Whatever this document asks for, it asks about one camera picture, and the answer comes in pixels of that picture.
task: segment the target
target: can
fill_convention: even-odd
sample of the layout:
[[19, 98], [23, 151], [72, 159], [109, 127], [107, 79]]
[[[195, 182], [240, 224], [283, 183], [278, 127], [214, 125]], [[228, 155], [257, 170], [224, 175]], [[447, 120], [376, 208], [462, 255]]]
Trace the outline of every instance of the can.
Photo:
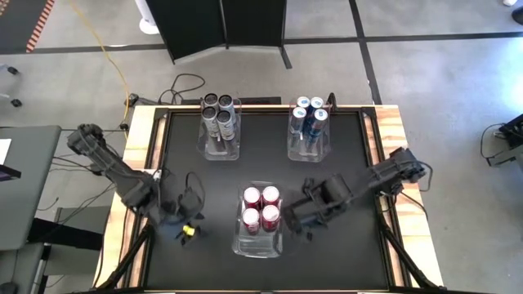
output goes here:
[[318, 109], [314, 112], [314, 121], [311, 123], [309, 131], [307, 132], [307, 143], [314, 144], [318, 141], [321, 134], [323, 134], [324, 126], [327, 124], [329, 114], [325, 109]]
[[312, 122], [314, 122], [314, 113], [316, 110], [321, 109], [324, 106], [324, 100], [319, 97], [314, 97], [311, 99], [311, 105], [307, 108], [307, 116], [305, 118], [305, 123], [303, 123], [303, 132], [307, 133], [311, 127]]
[[218, 105], [220, 110], [228, 111], [232, 118], [232, 123], [236, 123], [235, 103], [232, 98], [229, 95], [223, 95], [218, 99]]
[[302, 107], [297, 107], [293, 110], [293, 116], [291, 117], [290, 131], [293, 134], [299, 134], [302, 132], [303, 123], [305, 122], [305, 116], [307, 112]]
[[202, 111], [202, 119], [207, 127], [207, 133], [211, 137], [218, 137], [220, 135], [220, 128], [217, 122], [216, 110], [213, 107], [206, 107]]
[[203, 107], [213, 107], [216, 111], [220, 110], [218, 108], [218, 96], [214, 93], [208, 93], [203, 98]]
[[260, 212], [254, 208], [245, 209], [244, 213], [242, 213], [242, 222], [249, 234], [258, 234], [260, 230]]
[[245, 207], [254, 208], [259, 210], [262, 208], [262, 201], [260, 199], [260, 190], [249, 187], [244, 191], [244, 203]]
[[273, 232], [278, 229], [279, 209], [274, 205], [267, 205], [261, 212], [261, 227], [266, 232]]
[[298, 107], [302, 107], [304, 109], [307, 109], [309, 105], [311, 105], [311, 100], [305, 96], [301, 96], [296, 100], [296, 105]]
[[220, 128], [223, 140], [233, 140], [235, 138], [235, 125], [232, 123], [230, 113], [220, 111], [217, 115], [218, 127]]
[[279, 191], [274, 186], [265, 187], [263, 190], [263, 206], [276, 205], [279, 203]]

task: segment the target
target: black tabletop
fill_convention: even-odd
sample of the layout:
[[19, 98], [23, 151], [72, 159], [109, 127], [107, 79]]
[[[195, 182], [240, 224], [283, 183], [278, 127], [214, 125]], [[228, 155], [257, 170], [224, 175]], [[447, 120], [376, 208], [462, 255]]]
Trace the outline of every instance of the black tabletop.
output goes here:
[[0, 182], [0, 251], [25, 244], [60, 131], [58, 126], [0, 128], [0, 139], [11, 139], [4, 164], [22, 172], [20, 179]]
[[321, 163], [288, 159], [287, 114], [245, 114], [241, 152], [237, 161], [211, 162], [196, 149], [198, 115], [174, 115], [168, 133], [162, 195], [183, 190], [187, 172], [196, 172], [207, 200], [201, 223], [206, 236], [182, 248], [178, 241], [155, 237], [146, 286], [176, 290], [300, 290], [385, 289], [387, 281], [373, 199], [362, 198], [348, 213], [317, 230], [312, 243], [285, 236], [283, 255], [254, 259], [236, 255], [235, 231], [238, 187], [251, 180], [272, 181], [299, 190], [306, 177], [324, 179], [340, 172], [354, 183], [367, 167], [358, 114], [331, 119], [332, 151]]

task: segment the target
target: gray floor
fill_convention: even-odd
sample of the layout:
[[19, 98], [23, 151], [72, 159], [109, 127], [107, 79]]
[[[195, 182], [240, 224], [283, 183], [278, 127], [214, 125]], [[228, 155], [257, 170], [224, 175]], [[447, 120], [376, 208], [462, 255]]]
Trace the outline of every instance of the gray floor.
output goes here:
[[[108, 45], [161, 40], [139, 32], [138, 12], [131, 0], [77, 2]], [[512, 9], [497, 0], [357, 3], [368, 36], [523, 31], [512, 22]], [[351, 9], [344, 0], [288, 0], [287, 22], [288, 38], [355, 36]], [[38, 47], [95, 45], [67, 2], [57, 0]], [[334, 91], [343, 104], [372, 103], [357, 43], [286, 47], [292, 70], [285, 69], [273, 49], [215, 48], [179, 60], [176, 66], [166, 51], [111, 55], [131, 91], [149, 98], [170, 87], [178, 73], [193, 73], [202, 75], [207, 84], [186, 98], [214, 91], [282, 96], [289, 102], [301, 95], [327, 96]], [[523, 175], [513, 164], [488, 167], [479, 155], [479, 143], [486, 126], [523, 112], [523, 38], [370, 43], [369, 51], [383, 102], [400, 106], [411, 148], [436, 169], [431, 191], [422, 196], [445, 285], [469, 291], [521, 292]], [[74, 128], [85, 122], [112, 129], [122, 118], [121, 82], [101, 53], [0, 56], [0, 60], [22, 72], [19, 77], [1, 73], [1, 91], [25, 103], [13, 109], [0, 101], [3, 126]], [[177, 89], [197, 82], [182, 79]], [[67, 135], [63, 133], [57, 154], [69, 153]], [[121, 133], [113, 133], [109, 142], [123, 150]], [[485, 147], [492, 154], [503, 148], [503, 142], [487, 136]], [[78, 206], [106, 183], [86, 172], [53, 171], [40, 207], [47, 207], [56, 197], [58, 206]], [[95, 205], [109, 205], [111, 196], [108, 193]], [[53, 210], [39, 215], [52, 219]], [[68, 276], [47, 292], [86, 290], [91, 280], [91, 275]]]

